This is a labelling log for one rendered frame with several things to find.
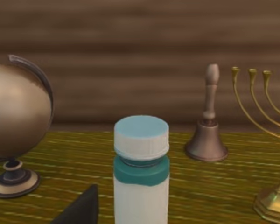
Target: globe sphere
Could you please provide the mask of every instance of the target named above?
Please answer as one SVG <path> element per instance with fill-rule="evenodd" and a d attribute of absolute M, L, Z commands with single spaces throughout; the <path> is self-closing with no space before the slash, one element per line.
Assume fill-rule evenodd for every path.
<path fill-rule="evenodd" d="M 16 65 L 0 64 L 0 158 L 31 150 L 50 120 L 50 97 L 38 77 Z"/>

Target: green wooden tabletop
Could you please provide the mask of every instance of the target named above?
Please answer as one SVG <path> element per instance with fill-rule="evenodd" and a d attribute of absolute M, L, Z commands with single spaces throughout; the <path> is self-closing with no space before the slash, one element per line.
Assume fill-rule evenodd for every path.
<path fill-rule="evenodd" d="M 187 133 L 170 134 L 169 224 L 266 224 L 252 209 L 256 194 L 280 178 L 280 140 L 261 133 L 224 133 L 223 162 L 184 155 Z M 33 193 L 0 199 L 0 224 L 49 224 L 91 184 L 99 187 L 100 224 L 113 224 L 113 134 L 48 133 L 21 160 L 42 176 Z"/>

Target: teal band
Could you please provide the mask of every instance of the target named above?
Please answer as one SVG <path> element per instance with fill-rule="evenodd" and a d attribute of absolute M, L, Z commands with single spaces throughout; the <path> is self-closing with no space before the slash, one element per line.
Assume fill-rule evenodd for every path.
<path fill-rule="evenodd" d="M 158 159 L 154 160 L 153 163 L 150 161 L 150 164 L 154 166 L 148 166 L 149 161 L 140 162 L 138 161 L 134 165 L 127 165 L 122 159 L 116 155 L 113 162 L 113 172 L 116 179 L 122 183 L 129 184 L 139 184 L 146 186 L 154 186 L 162 183 L 167 179 L 169 175 L 169 158 L 165 155 Z"/>

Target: bottle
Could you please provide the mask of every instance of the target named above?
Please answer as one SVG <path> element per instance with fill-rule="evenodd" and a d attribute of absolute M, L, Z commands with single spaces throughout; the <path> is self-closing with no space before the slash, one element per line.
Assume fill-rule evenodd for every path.
<path fill-rule="evenodd" d="M 157 117 L 136 115 L 114 127 L 115 224 L 167 224 L 169 126 Z"/>

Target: menorah base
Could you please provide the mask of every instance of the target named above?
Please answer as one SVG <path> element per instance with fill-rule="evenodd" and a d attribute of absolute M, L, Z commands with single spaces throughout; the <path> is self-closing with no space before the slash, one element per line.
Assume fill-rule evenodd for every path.
<path fill-rule="evenodd" d="M 265 220 L 280 224 L 280 190 L 263 189 L 254 202 L 254 210 Z"/>

